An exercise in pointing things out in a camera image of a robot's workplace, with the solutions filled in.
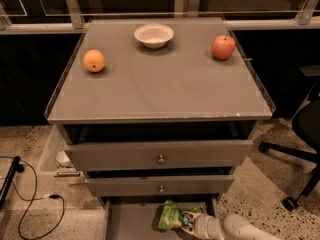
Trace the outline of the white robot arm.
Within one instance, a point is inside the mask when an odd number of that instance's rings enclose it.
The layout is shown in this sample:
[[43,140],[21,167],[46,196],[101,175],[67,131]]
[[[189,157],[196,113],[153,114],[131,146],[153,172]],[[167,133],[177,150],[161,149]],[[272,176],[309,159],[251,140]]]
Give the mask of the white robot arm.
[[238,214],[225,218],[205,213],[182,211],[188,224],[183,230],[200,240],[281,240],[262,231]]

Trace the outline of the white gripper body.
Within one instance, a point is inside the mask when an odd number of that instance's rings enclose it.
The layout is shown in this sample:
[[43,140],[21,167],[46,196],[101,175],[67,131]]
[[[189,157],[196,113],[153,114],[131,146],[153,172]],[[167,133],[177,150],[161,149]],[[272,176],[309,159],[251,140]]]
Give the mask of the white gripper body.
[[202,240],[224,240],[221,221],[213,216],[201,214],[193,224],[195,236]]

